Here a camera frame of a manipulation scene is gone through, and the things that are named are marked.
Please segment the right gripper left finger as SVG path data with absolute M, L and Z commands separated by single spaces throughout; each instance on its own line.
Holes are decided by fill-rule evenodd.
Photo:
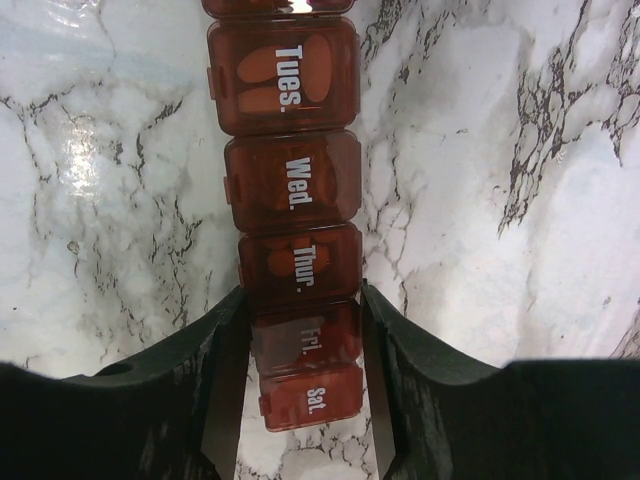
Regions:
M 244 293 L 92 376 L 1 366 L 5 479 L 230 479 L 249 350 Z

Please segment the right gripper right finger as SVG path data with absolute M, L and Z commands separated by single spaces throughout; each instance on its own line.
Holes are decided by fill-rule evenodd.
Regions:
M 495 368 L 362 288 L 364 360 L 383 479 L 635 479 L 639 364 Z

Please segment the red weekly pill organizer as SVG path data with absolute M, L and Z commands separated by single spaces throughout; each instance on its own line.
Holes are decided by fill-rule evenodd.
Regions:
M 347 1 L 206 1 L 208 83 L 269 431 L 362 407 L 360 47 Z

